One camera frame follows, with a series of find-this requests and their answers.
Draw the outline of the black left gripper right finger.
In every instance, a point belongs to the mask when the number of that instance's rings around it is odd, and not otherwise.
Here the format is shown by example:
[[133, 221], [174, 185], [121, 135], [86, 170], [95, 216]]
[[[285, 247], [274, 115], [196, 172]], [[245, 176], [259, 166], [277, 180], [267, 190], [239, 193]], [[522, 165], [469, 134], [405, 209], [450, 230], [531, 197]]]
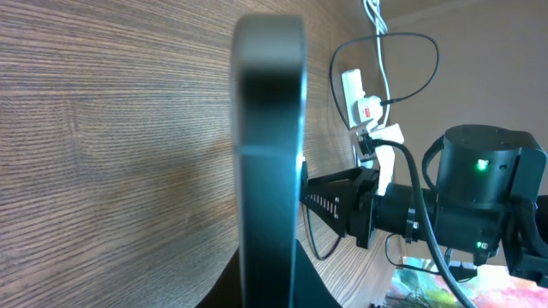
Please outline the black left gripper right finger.
[[300, 241], [295, 242], [294, 308], [341, 308], [322, 281]]

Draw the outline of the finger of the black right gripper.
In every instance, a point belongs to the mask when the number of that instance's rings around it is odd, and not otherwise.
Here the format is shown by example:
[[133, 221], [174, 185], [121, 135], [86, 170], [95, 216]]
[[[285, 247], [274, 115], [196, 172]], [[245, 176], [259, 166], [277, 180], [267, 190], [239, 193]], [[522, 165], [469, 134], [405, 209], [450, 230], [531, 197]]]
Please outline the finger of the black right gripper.
[[357, 205], [362, 167], [310, 179], [307, 162], [301, 165], [300, 201], [337, 235], [349, 232], [350, 212]]

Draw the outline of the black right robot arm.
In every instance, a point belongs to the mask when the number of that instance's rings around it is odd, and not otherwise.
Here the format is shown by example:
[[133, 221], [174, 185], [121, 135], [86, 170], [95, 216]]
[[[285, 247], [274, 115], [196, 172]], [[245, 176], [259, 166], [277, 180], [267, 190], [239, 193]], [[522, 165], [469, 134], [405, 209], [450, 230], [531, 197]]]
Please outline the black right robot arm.
[[[441, 246], [472, 254], [479, 266], [504, 252], [512, 276], [547, 285], [547, 198], [539, 195], [547, 155], [528, 132], [467, 124], [448, 129], [423, 157], [440, 156], [437, 179], [423, 189]], [[412, 187], [389, 184], [358, 167], [304, 178], [300, 201], [336, 234], [367, 248], [376, 230], [424, 240]]]

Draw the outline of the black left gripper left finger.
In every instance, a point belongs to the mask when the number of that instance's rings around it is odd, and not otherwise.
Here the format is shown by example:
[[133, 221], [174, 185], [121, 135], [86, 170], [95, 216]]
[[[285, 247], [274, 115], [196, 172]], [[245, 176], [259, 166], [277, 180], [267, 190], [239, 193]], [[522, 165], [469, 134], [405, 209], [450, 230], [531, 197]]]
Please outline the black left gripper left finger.
[[196, 308], [242, 308], [239, 249]]

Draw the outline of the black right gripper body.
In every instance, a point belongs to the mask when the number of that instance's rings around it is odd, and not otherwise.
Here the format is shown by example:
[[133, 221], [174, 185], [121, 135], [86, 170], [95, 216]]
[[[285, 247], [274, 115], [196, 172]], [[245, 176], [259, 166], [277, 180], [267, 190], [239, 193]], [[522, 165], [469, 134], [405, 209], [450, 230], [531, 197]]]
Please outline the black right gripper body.
[[374, 241], [376, 229], [373, 223], [373, 210], [378, 191], [379, 171], [359, 167], [353, 180], [356, 189], [356, 202], [351, 206], [348, 234], [355, 237], [356, 245], [369, 249]]

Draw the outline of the blue screen smartphone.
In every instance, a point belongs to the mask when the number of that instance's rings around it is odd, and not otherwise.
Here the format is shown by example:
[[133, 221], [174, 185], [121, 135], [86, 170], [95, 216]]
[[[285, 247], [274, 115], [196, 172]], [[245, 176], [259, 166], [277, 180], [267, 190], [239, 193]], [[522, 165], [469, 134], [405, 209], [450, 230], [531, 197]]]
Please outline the blue screen smartphone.
[[303, 19], [242, 16], [230, 81], [242, 304], [290, 307], [307, 101]]

